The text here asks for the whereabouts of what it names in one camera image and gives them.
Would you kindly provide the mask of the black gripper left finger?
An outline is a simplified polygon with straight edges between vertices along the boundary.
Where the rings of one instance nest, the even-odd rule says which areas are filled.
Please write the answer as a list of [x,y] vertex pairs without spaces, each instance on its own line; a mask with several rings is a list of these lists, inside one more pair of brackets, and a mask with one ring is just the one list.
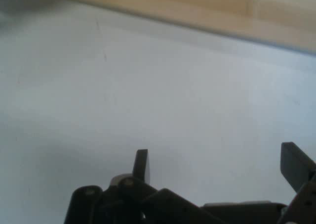
[[169,189],[149,184],[149,153],[136,152],[132,173],[112,178],[109,187],[76,189],[68,206],[66,224],[220,224],[209,214]]

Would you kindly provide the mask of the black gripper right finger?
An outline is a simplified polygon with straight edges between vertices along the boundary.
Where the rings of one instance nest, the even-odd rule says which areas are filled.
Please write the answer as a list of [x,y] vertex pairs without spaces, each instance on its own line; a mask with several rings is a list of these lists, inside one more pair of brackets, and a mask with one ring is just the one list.
[[316,222],[316,163],[295,143],[281,144],[280,170],[296,192],[283,211],[280,224],[314,224]]

